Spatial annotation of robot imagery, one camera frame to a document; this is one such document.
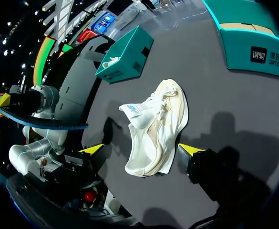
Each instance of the white sneaker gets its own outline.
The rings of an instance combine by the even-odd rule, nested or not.
[[[125,165],[127,173],[146,177],[169,173],[175,154],[175,140],[188,122],[187,101],[173,80],[163,80],[142,104],[119,107],[130,120],[132,150]]]
[[[110,59],[111,60],[109,62],[102,63],[103,68],[107,68],[108,66],[112,65],[113,63],[116,63],[117,61],[120,60],[120,57],[110,57]]]

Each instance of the teal box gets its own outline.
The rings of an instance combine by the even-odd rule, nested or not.
[[[279,76],[279,31],[262,5],[248,0],[203,2],[216,24],[228,69]]]
[[[135,27],[110,47],[95,75],[109,83],[139,77],[153,41],[140,26]],[[110,57],[120,57],[120,60],[103,68]]]

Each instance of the gray surface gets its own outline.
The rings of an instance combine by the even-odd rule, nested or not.
[[[155,36],[139,79],[102,82],[97,92],[82,143],[110,142],[99,152],[99,162],[106,159],[99,174],[121,204],[145,225],[178,228],[217,209],[199,185],[189,182],[177,157],[163,177],[139,178],[124,170],[132,143],[128,119],[118,106],[144,101],[168,78],[182,86],[189,106],[180,143],[215,151],[233,146],[240,151],[239,166],[274,188],[279,181],[279,77],[227,70],[213,22],[196,21]]]

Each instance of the white tag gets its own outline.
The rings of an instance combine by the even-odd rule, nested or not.
[[[142,115],[141,111],[136,107],[135,104],[125,104],[122,106],[122,110],[129,119]]]

